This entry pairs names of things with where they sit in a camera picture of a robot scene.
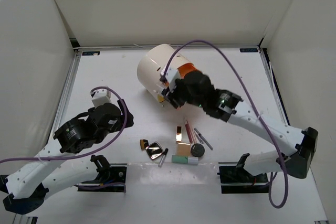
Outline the orange plastic drawer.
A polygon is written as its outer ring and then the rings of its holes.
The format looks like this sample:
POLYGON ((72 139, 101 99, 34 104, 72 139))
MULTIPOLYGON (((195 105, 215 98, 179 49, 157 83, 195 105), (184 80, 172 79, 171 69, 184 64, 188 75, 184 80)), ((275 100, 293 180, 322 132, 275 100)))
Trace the orange plastic drawer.
POLYGON ((192 63, 186 63, 178 67, 178 72, 182 79, 192 71, 197 71, 197 68, 192 63))

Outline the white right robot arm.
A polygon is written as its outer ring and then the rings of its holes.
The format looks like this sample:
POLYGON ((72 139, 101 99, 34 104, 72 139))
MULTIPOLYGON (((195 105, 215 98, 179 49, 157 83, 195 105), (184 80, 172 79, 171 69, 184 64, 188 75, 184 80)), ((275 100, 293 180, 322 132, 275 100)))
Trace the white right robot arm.
POLYGON ((169 68, 160 73, 162 97, 174 108, 188 103, 226 123, 239 126, 271 143, 275 151, 243 154, 236 165, 236 177, 247 182, 263 173, 283 171, 289 176, 304 179, 317 148, 318 131, 286 125, 254 111, 251 103, 228 90, 216 89, 209 77, 198 70, 180 76, 169 68))

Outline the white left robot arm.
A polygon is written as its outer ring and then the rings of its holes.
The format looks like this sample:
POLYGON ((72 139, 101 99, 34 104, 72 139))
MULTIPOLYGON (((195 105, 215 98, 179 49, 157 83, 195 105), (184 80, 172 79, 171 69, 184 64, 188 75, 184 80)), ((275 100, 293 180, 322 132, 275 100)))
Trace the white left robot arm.
POLYGON ((10 175, 1 175, 6 211, 25 215, 39 208, 53 194, 82 182, 105 182, 111 174, 103 155, 89 154, 86 162, 75 162, 78 154, 101 143, 108 134, 120 134, 134 125, 123 99, 90 108, 64 123, 32 161, 10 175))

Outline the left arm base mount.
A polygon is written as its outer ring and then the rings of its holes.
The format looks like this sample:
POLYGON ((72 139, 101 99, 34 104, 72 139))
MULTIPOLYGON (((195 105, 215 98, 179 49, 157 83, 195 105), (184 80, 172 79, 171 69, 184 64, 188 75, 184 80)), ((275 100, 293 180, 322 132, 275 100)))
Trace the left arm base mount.
POLYGON ((95 164, 97 176, 75 185, 78 191, 126 193, 127 166, 110 164, 103 155, 92 155, 90 161, 95 164))

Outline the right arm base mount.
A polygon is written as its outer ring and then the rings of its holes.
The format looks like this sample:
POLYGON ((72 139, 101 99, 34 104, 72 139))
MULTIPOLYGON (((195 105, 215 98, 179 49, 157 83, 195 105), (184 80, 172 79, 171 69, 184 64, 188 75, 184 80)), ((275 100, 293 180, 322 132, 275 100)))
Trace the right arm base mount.
POLYGON ((217 175, 220 178, 222 194, 267 194, 270 182, 277 172, 268 179, 267 174, 251 175, 243 169, 249 153, 243 154, 236 165, 219 166, 217 175))

